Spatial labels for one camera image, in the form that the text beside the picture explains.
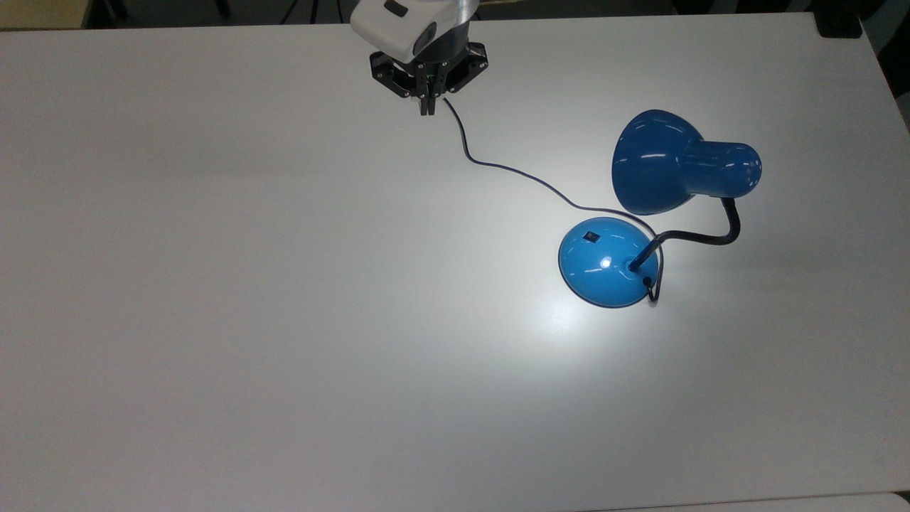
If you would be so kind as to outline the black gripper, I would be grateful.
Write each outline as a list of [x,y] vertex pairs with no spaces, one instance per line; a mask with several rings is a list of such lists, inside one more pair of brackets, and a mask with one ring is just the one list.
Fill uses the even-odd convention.
[[490,65],[486,46],[469,43],[468,31],[443,33],[413,63],[402,64],[381,51],[370,54],[368,62],[373,79],[397,97],[418,101],[422,116],[435,114],[438,100],[463,90]]

